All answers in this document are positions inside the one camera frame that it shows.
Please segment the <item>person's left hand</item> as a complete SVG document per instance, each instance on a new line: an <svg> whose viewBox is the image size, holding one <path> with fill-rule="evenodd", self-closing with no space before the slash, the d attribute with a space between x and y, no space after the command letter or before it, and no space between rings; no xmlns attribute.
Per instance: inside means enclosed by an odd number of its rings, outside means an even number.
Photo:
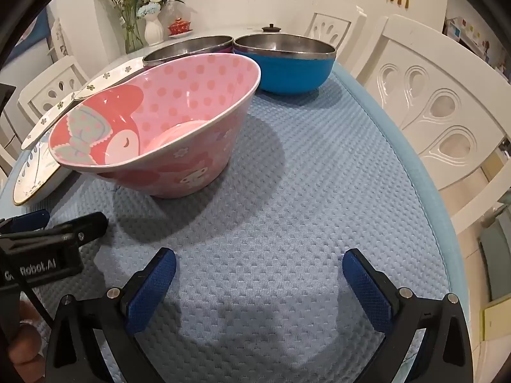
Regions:
<svg viewBox="0 0 511 383"><path fill-rule="evenodd" d="M44 382L42 338L36 328L41 318L32 304L23 300L20 301L20 318L16 338L9 346L9 358L24 382Z"/></svg>

